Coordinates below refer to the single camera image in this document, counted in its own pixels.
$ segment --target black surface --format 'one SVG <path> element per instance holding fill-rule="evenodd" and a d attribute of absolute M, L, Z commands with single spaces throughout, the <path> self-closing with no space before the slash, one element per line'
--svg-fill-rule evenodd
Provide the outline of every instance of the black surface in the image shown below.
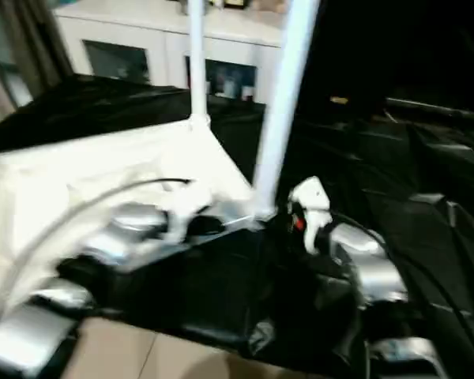
<path fill-rule="evenodd" d="M 189 100 L 185 90 L 74 77 L 0 124 L 0 151 L 179 120 L 188 115 Z M 209 97 L 209 112 L 214 133 L 251 179 L 263 107 Z M 474 370 L 474 122 L 398 114 L 408 121 L 333 114 L 331 122 L 320 123 L 297 115 L 278 201 L 317 175 L 334 209 L 379 231 L 392 250 L 430 270 L 464 311 L 465 324 L 428 278 L 397 261 L 451 376 L 465 377 Z M 323 371 L 335 353 L 329 361 L 344 372 L 337 354 L 346 343 L 339 356 L 354 362 L 342 366 L 359 367 L 351 299 L 338 304 L 338 322 L 328 322 L 333 311 L 313 305 L 319 282 L 290 260 L 281 234 L 221 243 L 137 275 L 130 322 L 309 371 Z M 158 303 L 156 312 L 140 312 Z M 250 341 L 260 321 L 274 323 L 276 339 L 256 349 Z M 353 344 L 336 341 L 330 333 L 337 329 Z"/>
<path fill-rule="evenodd" d="M 474 111 L 474 0 L 325 0 L 298 113 L 369 115 L 387 96 Z"/>
<path fill-rule="evenodd" d="M 220 219 L 214 216 L 196 216 L 188 225 L 186 237 L 196 237 L 200 235 L 217 235 L 224 232 L 224 225 Z"/>

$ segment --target wire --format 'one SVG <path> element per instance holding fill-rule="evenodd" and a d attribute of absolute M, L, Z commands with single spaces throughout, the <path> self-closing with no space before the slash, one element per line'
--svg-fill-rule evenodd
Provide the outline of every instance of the wire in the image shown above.
<path fill-rule="evenodd" d="M 383 112 L 385 112 L 386 116 L 392 120 L 393 122 L 395 122 L 396 124 L 398 124 L 398 121 L 396 118 L 394 118 L 386 109 L 383 109 Z"/>
<path fill-rule="evenodd" d="M 471 345 L 474 347 L 474 332 L 470 328 L 467 320 L 465 319 L 464 315 L 462 314 L 462 311 L 460 308 L 457 306 L 451 295 L 448 293 L 448 291 L 444 288 L 444 286 L 438 281 L 438 279 L 432 274 L 432 272 L 425 267 L 425 265 L 422 265 L 419 263 L 416 259 L 405 255 L 403 253 L 398 253 L 397 251 L 393 251 L 393 254 L 389 253 L 389 249 L 386 246 L 386 244 L 383 241 L 380 241 L 379 238 L 376 238 L 376 235 L 372 233 L 368 228 L 364 227 L 361 223 L 353 219 L 352 217 L 346 216 L 343 213 L 339 213 L 337 211 L 332 211 L 330 209 L 323 209 L 323 208 L 304 208 L 304 211 L 314 211 L 314 212 L 327 212 L 330 213 L 333 216 L 339 217 L 343 221 L 346 221 L 353 227 L 356 227 L 357 229 L 360 229 L 363 233 L 366 235 L 369 235 L 372 237 L 383 249 L 389 256 L 392 257 L 398 257 L 402 259 L 403 261 L 407 261 L 411 266 L 416 268 L 419 272 L 421 272 L 425 277 L 427 277 L 432 284 L 434 284 L 434 287 L 437 288 L 439 293 L 442 295 L 442 297 L 446 300 L 448 305 L 451 307 L 453 310 L 453 313 L 455 314 L 455 317 L 457 318 L 458 322 L 460 323 L 462 329 L 464 329 L 465 333 L 467 334 L 468 339 L 471 342 Z"/>
<path fill-rule="evenodd" d="M 6 304 L 9 300 L 11 293 L 13 292 L 17 279 L 19 278 L 20 274 L 23 272 L 24 267 L 30 262 L 30 260 L 35 256 L 36 251 L 38 251 L 39 247 L 53 234 L 55 233 L 60 227 L 66 225 L 71 219 L 75 216 L 80 215 L 82 212 L 86 211 L 87 209 L 91 208 L 94 205 L 97 205 L 101 201 L 108 199 L 114 195 L 119 193 L 126 192 L 128 190 L 132 190 L 139 186 L 143 186 L 146 184 L 155 184 L 155 183 L 165 183 L 165 182 L 177 182 L 188 184 L 191 181 L 189 179 L 181 179 L 181 178 L 157 178 L 157 179 L 148 179 L 142 180 L 139 182 L 131 182 L 124 186 L 120 186 L 114 189 L 110 189 L 107 192 L 102 193 L 98 197 L 91 199 L 90 201 L 86 201 L 85 203 L 78 205 L 76 208 L 69 210 L 67 213 L 62 215 L 58 220 L 54 221 L 52 225 L 49 226 L 43 233 L 41 233 L 37 238 L 35 238 L 32 243 L 26 246 L 21 254 L 18 255 L 18 258 L 14 261 L 13 266 L 7 272 L 5 279 L 0 286 L 0 320 L 3 317 L 3 314 L 6 310 Z"/>

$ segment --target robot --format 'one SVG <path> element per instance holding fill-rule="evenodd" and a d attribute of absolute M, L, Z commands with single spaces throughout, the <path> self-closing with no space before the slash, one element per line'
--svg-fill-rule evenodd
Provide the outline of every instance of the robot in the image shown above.
<path fill-rule="evenodd" d="M 447 378 L 446 364 L 424 332 L 422 317 L 397 268 L 398 257 L 388 251 L 382 236 L 332 211 L 317 178 L 308 178 L 292 189 L 286 206 L 276 205 L 276 187 L 319 1 L 293 2 L 289 10 L 253 189 L 210 132 L 202 48 L 204 2 L 190 0 L 189 6 L 192 116 L 158 126 L 155 133 L 163 146 L 167 137 L 175 137 L 173 148 L 183 138 L 190 143 L 198 138 L 199 156 L 193 162 L 169 160 L 162 167 L 191 173 L 186 176 L 190 180 L 145 181 L 178 182 L 181 188 L 161 204 L 128 201 L 116 206 L 103 227 L 82 238 L 71 257 L 57 264 L 56 276 L 8 313 L 2 305 L 0 379 L 60 377 L 77 346 L 81 325 L 95 314 L 119 319 L 119 313 L 130 306 L 128 298 L 142 268 L 195 247 L 224 246 L 243 232 L 261 235 L 273 225 L 279 225 L 280 234 L 291 237 L 288 252 L 320 284 L 317 306 L 330 307 L 341 298 L 352 300 L 348 312 L 355 314 L 359 359 L 348 358 L 352 355 L 348 347 L 340 360 L 357 373 L 355 377 L 399 373 Z M 186 146 L 188 142 L 178 146 L 179 152 Z M 6 290 L 15 279 L 6 283 Z M 8 294 L 0 294 L 2 302 Z M 345 331 L 337 339 L 348 346 Z"/>
<path fill-rule="evenodd" d="M 261 233 L 264 228 L 239 214 L 245 206 L 217 200 L 199 183 L 187 183 L 165 204 L 116 207 L 102 229 L 58 263 L 57 277 L 0 320 L 0 379 L 59 377 L 81 325 L 99 308 L 124 307 L 141 267 L 242 229 Z M 324 283 L 324 306 L 348 292 L 356 298 L 366 333 L 362 377 L 370 377 L 373 360 L 374 370 L 396 367 L 401 374 L 447 378 L 434 344 L 416 334 L 414 320 L 408 319 L 408 290 L 381 236 L 335 220 L 317 178 L 295 187 L 287 208 L 284 230 L 299 238 L 301 259 Z M 388 334 L 365 325 L 366 319 L 379 319 Z"/>

